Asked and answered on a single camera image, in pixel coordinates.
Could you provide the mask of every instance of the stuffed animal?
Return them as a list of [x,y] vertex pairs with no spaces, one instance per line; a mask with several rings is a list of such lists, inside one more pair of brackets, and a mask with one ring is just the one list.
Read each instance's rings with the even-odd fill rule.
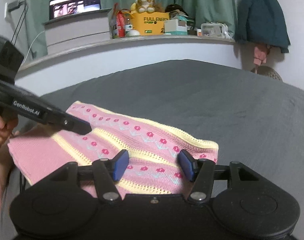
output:
[[165,12],[164,7],[162,6],[162,3],[158,2],[154,5],[154,9],[156,12]]
[[154,0],[135,0],[130,7],[131,12],[137,11],[138,13],[148,12],[152,13],[155,11]]

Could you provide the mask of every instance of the white shelf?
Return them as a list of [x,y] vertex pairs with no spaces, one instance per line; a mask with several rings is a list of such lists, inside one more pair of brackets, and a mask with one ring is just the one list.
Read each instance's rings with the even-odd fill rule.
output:
[[52,60],[54,58],[59,58],[62,56],[67,56],[68,54],[72,54],[78,51],[86,51],[88,49],[93,49],[96,47],[102,46],[111,46],[115,45],[123,45],[124,47],[132,47],[135,42],[135,46],[144,46],[149,43],[220,43],[220,44],[234,44],[234,40],[221,39],[221,38],[210,38],[210,37],[202,37],[202,36],[193,36],[193,35],[148,35],[148,36],[136,36],[136,37],[124,37],[119,39],[112,39],[108,41],[101,41],[96,43],[87,44],[84,46],[76,47],[73,49],[61,51],[59,53],[46,55],[44,57],[35,59],[27,64],[24,64],[20,67],[19,71],[25,70],[27,68],[33,67],[35,65],[39,65],[40,63],[44,63],[46,61]]

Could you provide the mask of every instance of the power adapter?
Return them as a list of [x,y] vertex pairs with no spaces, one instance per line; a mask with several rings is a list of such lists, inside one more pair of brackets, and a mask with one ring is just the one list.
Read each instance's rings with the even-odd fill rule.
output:
[[19,0],[15,0],[11,3],[8,4],[8,12],[12,12],[16,9],[19,9],[20,6],[23,4],[24,2],[20,2]]

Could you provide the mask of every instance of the yellow box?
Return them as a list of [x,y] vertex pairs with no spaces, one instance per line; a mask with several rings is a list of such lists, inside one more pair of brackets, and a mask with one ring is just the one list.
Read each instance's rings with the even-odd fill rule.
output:
[[164,33],[164,21],[170,19],[169,13],[132,13],[133,29],[141,35],[158,35]]

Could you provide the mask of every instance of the red package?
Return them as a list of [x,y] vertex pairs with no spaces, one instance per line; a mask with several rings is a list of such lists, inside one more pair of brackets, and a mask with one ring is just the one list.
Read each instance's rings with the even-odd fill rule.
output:
[[113,16],[110,21],[110,28],[114,39],[125,37],[124,16],[118,7],[118,3],[116,3],[113,8]]

